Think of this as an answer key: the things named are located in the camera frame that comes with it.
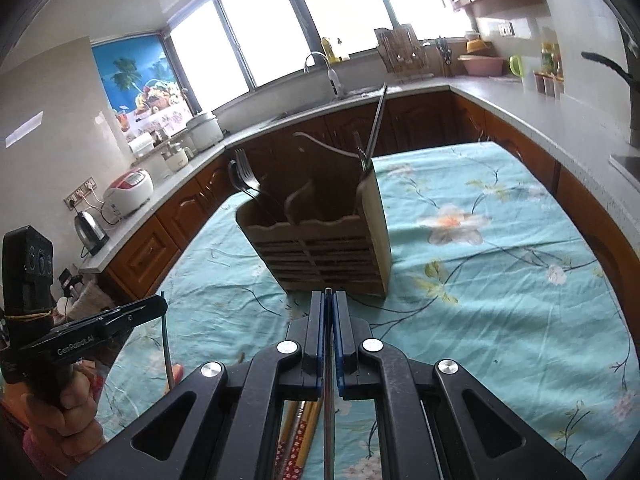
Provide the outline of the person's left hand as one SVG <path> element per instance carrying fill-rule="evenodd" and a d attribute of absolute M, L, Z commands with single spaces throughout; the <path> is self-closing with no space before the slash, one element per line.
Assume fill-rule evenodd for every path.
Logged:
<path fill-rule="evenodd" d="M 76 365 L 70 382 L 53 404 L 27 391 L 21 396 L 36 448 L 48 463 L 68 474 L 105 444 L 96 420 L 98 404 L 92 393 L 93 374 Z"/>

